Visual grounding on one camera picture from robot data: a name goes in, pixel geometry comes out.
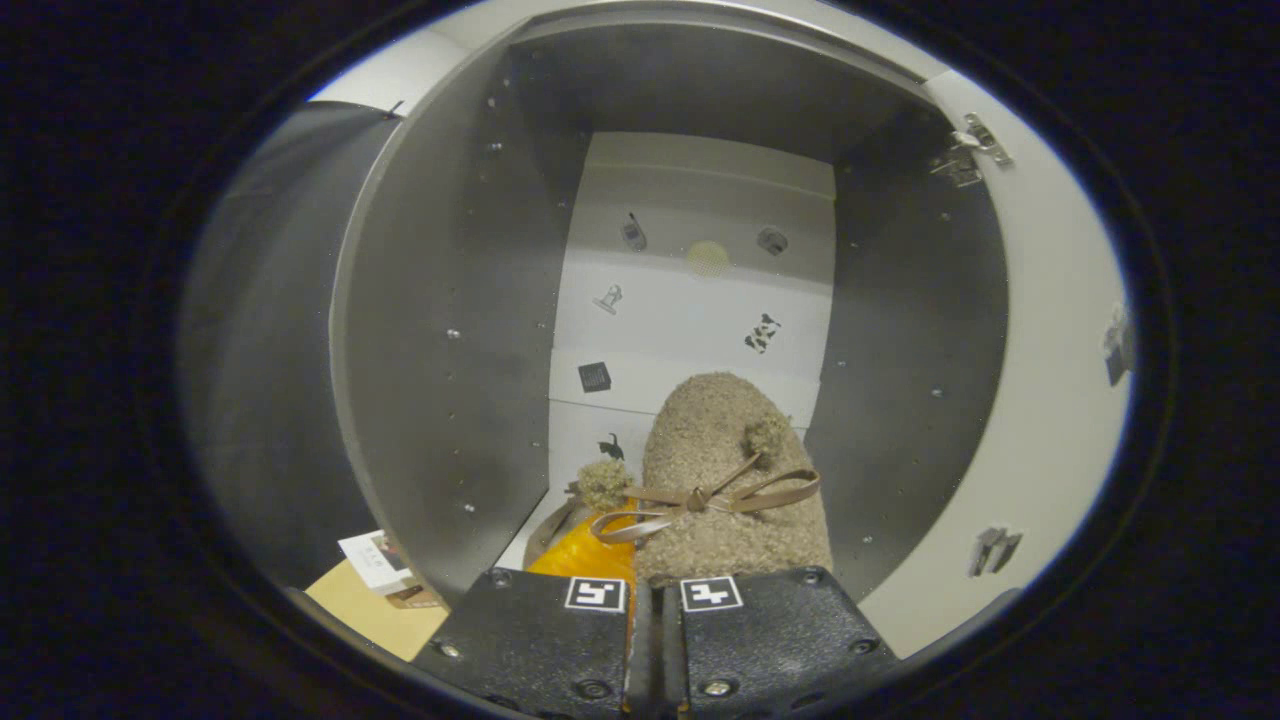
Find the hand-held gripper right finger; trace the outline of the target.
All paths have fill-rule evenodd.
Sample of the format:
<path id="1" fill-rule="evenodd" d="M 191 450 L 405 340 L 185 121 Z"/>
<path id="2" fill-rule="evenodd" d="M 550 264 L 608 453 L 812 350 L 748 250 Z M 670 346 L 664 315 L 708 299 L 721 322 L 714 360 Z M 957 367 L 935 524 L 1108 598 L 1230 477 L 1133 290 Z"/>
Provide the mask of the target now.
<path id="1" fill-rule="evenodd" d="M 680 580 L 659 638 L 672 719 L 813 717 L 900 664 L 824 568 Z"/>

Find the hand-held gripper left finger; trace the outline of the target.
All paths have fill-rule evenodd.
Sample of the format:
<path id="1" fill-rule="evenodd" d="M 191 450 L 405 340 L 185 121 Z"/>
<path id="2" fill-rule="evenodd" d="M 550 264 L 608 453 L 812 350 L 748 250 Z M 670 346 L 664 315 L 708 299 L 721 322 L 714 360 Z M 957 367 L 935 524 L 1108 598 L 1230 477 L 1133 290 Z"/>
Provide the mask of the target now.
<path id="1" fill-rule="evenodd" d="M 529 571 L 522 523 L 448 510 L 413 532 L 413 570 L 447 615 L 412 665 L 470 716 L 621 719 L 632 583 Z"/>

